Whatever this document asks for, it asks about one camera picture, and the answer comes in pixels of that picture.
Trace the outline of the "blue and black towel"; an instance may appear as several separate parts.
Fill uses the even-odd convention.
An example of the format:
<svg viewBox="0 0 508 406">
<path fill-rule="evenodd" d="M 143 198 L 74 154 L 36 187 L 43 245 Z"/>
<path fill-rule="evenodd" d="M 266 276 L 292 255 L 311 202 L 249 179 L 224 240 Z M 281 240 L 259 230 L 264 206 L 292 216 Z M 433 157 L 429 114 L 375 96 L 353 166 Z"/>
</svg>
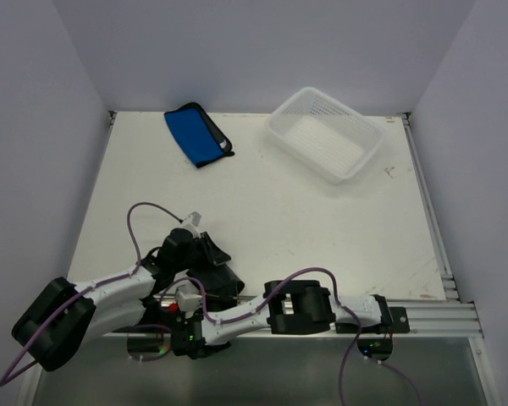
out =
<svg viewBox="0 0 508 406">
<path fill-rule="evenodd" d="M 163 116 L 175 142 L 196 168 L 235 154 L 230 139 L 200 104 L 186 103 Z"/>
</svg>

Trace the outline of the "purple and black towel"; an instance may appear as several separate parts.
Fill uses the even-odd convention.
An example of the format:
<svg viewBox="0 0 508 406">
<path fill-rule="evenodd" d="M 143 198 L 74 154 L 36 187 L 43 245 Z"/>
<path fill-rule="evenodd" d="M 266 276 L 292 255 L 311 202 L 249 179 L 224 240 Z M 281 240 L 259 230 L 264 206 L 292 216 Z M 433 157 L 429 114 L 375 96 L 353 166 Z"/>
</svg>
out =
<svg viewBox="0 0 508 406">
<path fill-rule="evenodd" d="M 191 268 L 186 274 L 203 285 L 209 303 L 236 305 L 237 297 L 245 288 L 245 283 L 226 264 Z"/>
</svg>

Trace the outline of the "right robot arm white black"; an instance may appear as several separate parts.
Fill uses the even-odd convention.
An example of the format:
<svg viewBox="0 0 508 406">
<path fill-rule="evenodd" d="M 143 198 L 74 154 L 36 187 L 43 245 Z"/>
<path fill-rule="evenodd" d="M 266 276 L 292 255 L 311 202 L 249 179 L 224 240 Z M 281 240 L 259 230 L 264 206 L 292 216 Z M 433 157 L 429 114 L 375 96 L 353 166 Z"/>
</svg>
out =
<svg viewBox="0 0 508 406">
<path fill-rule="evenodd" d="M 177 356 L 202 359 L 227 349 L 238 336 L 268 329 L 275 335 L 303 336 L 346 326 L 350 333 L 385 334 L 393 318 L 384 297 L 345 296 L 316 280 L 272 281 L 263 294 L 227 310 L 208 309 L 207 296 L 176 290 L 185 315 L 172 328 Z"/>
</svg>

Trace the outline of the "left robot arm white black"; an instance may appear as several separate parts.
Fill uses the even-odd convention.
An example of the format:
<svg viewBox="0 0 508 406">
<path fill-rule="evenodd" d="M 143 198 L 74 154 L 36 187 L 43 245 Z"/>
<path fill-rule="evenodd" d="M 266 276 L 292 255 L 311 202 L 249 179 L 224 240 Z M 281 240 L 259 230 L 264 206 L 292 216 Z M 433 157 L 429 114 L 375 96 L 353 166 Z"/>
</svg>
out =
<svg viewBox="0 0 508 406">
<path fill-rule="evenodd" d="M 208 310 L 235 306 L 245 284 L 229 267 L 230 260 L 207 233 L 175 228 L 131 271 L 92 283 L 53 279 L 14 324 L 12 336 L 44 370 L 56 370 L 82 343 L 108 332 L 178 326 L 183 312 L 165 310 L 155 296 L 181 277 L 202 283 Z"/>
</svg>

